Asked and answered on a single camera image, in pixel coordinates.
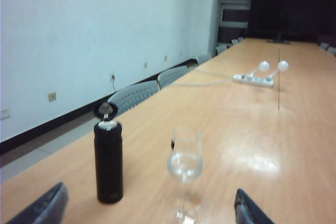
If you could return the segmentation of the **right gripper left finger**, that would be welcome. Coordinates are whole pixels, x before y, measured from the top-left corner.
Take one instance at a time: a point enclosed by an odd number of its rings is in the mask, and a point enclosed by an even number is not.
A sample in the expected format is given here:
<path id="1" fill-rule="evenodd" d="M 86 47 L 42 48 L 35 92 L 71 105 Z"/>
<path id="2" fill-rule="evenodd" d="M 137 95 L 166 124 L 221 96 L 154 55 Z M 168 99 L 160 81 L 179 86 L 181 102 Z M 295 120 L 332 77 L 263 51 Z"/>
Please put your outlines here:
<path id="1" fill-rule="evenodd" d="M 7 223 L 61 223 L 68 201 L 68 189 L 59 182 Z"/>

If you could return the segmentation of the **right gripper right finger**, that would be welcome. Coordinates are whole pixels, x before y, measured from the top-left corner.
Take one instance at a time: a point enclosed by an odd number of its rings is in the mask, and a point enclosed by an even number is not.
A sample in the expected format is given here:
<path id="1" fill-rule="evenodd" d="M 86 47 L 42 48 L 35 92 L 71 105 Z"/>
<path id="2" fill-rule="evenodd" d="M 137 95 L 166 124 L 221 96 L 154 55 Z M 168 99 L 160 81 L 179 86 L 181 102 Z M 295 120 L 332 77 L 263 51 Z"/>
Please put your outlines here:
<path id="1" fill-rule="evenodd" d="M 235 196 L 236 223 L 270 223 L 274 222 L 259 208 L 259 206 L 241 188 L 237 189 Z"/>

